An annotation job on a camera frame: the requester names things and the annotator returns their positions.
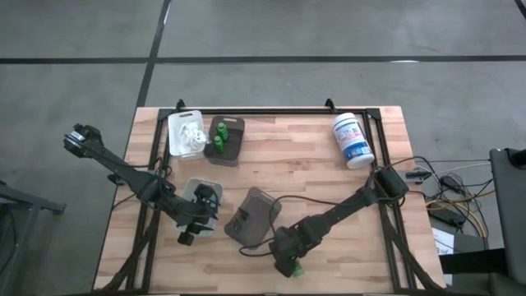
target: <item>green bottle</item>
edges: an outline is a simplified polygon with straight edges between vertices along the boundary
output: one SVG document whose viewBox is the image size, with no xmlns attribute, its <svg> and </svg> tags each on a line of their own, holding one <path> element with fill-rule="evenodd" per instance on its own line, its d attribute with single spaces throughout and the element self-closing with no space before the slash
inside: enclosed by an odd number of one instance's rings
<svg viewBox="0 0 526 296">
<path fill-rule="evenodd" d="M 299 277 L 305 274 L 302 266 L 299 265 L 299 260 L 296 260 L 296 268 L 294 268 L 293 277 Z"/>
<path fill-rule="evenodd" d="M 221 137 L 220 137 L 220 136 L 215 136 L 215 137 L 214 137 L 214 146 L 215 146 L 215 150 L 216 150 L 219 154 L 223 154 L 223 152 L 224 152 L 224 146 L 223 146 L 223 140 L 221 140 Z"/>
<path fill-rule="evenodd" d="M 219 123 L 217 125 L 217 134 L 221 137 L 223 142 L 228 140 L 228 130 L 227 125 L 224 123 Z"/>
</svg>

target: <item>wooden tabletop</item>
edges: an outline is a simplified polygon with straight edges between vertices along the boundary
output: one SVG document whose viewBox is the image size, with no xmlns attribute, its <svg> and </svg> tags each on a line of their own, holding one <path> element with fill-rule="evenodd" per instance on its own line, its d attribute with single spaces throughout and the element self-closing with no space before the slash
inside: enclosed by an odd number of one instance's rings
<svg viewBox="0 0 526 296">
<path fill-rule="evenodd" d="M 402 110 L 378 107 L 384 123 L 391 161 L 413 156 Z M 157 108 L 139 108 L 134 119 L 126 161 L 145 164 L 150 156 Z M 205 125 L 212 116 L 204 115 Z M 272 257 L 244 257 L 240 245 L 224 232 L 224 225 L 241 205 L 250 187 L 259 187 L 273 197 L 301 195 L 339 202 L 361 187 L 369 169 L 349 170 L 331 125 L 334 115 L 247 115 L 245 136 L 236 168 L 213 165 L 208 160 L 171 159 L 173 174 L 168 180 L 182 194 L 189 178 L 222 184 L 219 221 L 214 234 L 196 238 L 188 247 L 177 243 L 173 222 L 161 215 L 151 293 L 363 293 L 391 292 L 384 236 L 377 206 L 351 215 L 332 228 L 321 245 L 300 260 L 305 275 L 285 278 L 273 266 Z M 377 135 L 373 132 L 376 148 Z M 161 137 L 164 147 L 166 131 Z M 412 169 L 413 161 L 396 166 Z M 118 189 L 115 202 L 131 194 Z M 444 285 L 441 266 L 421 196 L 408 194 L 402 207 L 408 243 L 424 270 Z M 330 206 L 283 199 L 275 225 L 289 226 L 305 215 Z M 109 221 L 95 288 L 108 283 L 132 249 L 140 202 L 133 198 L 116 208 Z M 400 275 L 404 277 L 401 259 Z"/>
</svg>

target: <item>bottle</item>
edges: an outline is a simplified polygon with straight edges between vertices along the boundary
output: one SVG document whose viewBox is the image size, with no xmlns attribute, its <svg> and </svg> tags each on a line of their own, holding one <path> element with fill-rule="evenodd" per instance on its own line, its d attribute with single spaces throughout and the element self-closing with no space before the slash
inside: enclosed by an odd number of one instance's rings
<svg viewBox="0 0 526 296">
<path fill-rule="evenodd" d="M 223 142 L 227 141 L 228 140 L 227 125 L 224 123 L 219 123 L 217 125 L 217 134 L 221 137 L 221 140 L 223 140 Z"/>
<path fill-rule="evenodd" d="M 375 159 L 353 113 L 338 115 L 333 121 L 332 131 L 349 169 L 362 168 Z"/>
<path fill-rule="evenodd" d="M 217 153 L 223 154 L 224 145 L 223 145 L 223 140 L 221 140 L 220 136 L 214 137 L 214 146 L 215 146 L 215 150 L 217 151 Z"/>
</svg>

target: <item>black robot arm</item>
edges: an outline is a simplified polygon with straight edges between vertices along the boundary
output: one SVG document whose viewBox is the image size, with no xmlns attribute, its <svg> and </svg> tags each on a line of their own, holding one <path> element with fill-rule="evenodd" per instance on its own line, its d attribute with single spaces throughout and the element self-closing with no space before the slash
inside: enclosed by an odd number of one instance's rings
<svg viewBox="0 0 526 296">
<path fill-rule="evenodd" d="M 217 206 L 212 206 L 210 196 L 197 197 L 187 201 L 175 194 L 175 186 L 157 174 L 138 171 L 133 166 L 104 147 L 100 131 L 89 125 L 77 124 L 74 130 L 65 135 L 64 148 L 79 158 L 97 160 L 106 169 L 126 182 L 137 198 L 161 210 L 178 225 L 188 225 L 187 233 L 179 237 L 179 242 L 190 245 L 193 237 L 201 230 L 211 230 L 204 226 L 209 218 L 214 218 Z"/>
<path fill-rule="evenodd" d="M 296 260 L 319 245 L 332 226 L 366 206 L 381 201 L 398 202 L 408 190 L 391 167 L 374 171 L 363 187 L 339 205 L 323 214 L 305 217 L 288 228 L 277 228 L 274 241 L 270 243 L 275 268 L 290 277 L 296 269 Z"/>
</svg>

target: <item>concrete floor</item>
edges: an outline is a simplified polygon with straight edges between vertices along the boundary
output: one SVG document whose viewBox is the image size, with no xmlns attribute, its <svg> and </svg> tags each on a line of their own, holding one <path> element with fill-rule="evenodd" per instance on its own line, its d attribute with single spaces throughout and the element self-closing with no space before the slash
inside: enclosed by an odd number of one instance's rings
<svg viewBox="0 0 526 296">
<path fill-rule="evenodd" d="M 147 57 L 162 0 L 0 0 L 0 58 Z M 173 0 L 159 56 L 526 54 L 510 0 Z M 115 187 L 62 148 L 89 123 L 122 155 L 145 65 L 0 65 L 0 179 L 67 203 L 43 214 L 17 295 L 91 288 Z M 526 146 L 526 62 L 155 67 L 146 106 L 403 107 L 413 152 L 485 159 Z M 436 170 L 471 163 L 434 163 Z M 459 171 L 466 183 L 489 167 Z M 433 184 L 426 184 L 432 193 Z M 502 246 L 494 197 L 482 201 L 490 246 Z"/>
</svg>

